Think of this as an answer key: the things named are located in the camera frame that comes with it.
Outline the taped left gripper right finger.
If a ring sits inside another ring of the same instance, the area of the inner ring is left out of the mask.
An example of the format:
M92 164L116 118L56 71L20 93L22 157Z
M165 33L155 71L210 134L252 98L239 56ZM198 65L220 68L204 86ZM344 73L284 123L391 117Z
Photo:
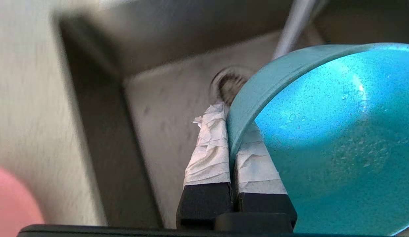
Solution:
M256 123L243 135L235 159L236 209L276 231L293 231L297 213Z

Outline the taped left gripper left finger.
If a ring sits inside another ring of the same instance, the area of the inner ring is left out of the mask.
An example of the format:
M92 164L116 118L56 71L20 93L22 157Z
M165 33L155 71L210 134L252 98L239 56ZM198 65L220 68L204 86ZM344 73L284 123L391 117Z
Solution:
M226 115L225 104L213 104L194 120L200 131L184 173L177 229L212 230L219 215L233 211Z

